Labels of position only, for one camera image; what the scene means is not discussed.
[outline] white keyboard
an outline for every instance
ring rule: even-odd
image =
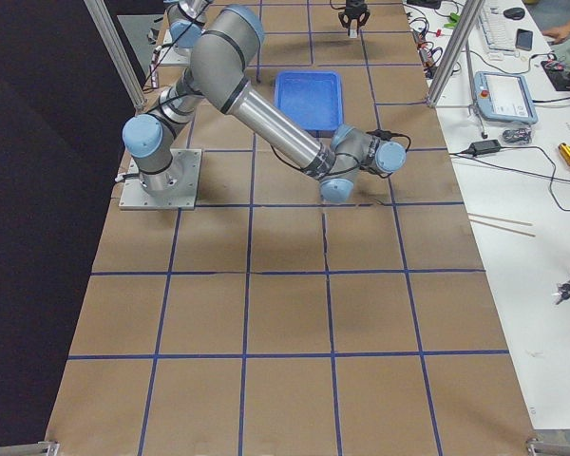
[[[484,33],[488,51],[515,51],[515,41],[506,28],[498,1],[485,0],[479,13],[480,29]]]

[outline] blue joint cap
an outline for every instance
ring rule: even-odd
[[[148,114],[129,119],[123,127],[123,141],[136,159],[148,157],[161,145],[161,123]]]
[[[257,35],[257,39],[260,43],[264,42],[264,27],[262,23],[259,21],[259,18],[256,14],[248,9],[247,7],[243,7],[242,5],[229,5],[224,10],[235,12],[240,17],[242,17],[247,24],[251,26],[254,32]]]
[[[328,202],[346,202],[354,184],[348,179],[323,180],[320,185],[321,198]]]
[[[171,33],[172,40],[175,40],[178,36],[180,37],[175,44],[183,49],[192,48],[202,35],[202,29],[199,25],[190,25],[190,21],[186,19],[180,19],[171,24],[169,32]]]
[[[375,164],[383,173],[394,173],[406,162],[406,149],[399,142],[382,142],[378,146]]]
[[[345,123],[342,123],[340,126],[338,126],[332,136],[332,149],[335,149],[338,145],[340,145],[340,143],[344,141],[344,138],[346,138],[346,136],[351,133],[352,130],[353,128],[350,125],[346,125]]]

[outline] person's hand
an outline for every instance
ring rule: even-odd
[[[552,27],[545,30],[542,34],[555,38],[554,43],[558,45],[570,35],[570,28],[567,26]]]

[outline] blue tray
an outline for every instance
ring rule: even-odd
[[[275,106],[305,130],[333,133],[344,122],[342,84],[333,71],[281,71]]]

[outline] black connector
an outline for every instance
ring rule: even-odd
[[[502,148],[498,140],[476,141],[472,142],[467,150],[463,150],[460,153],[477,157],[479,155],[496,153]]]

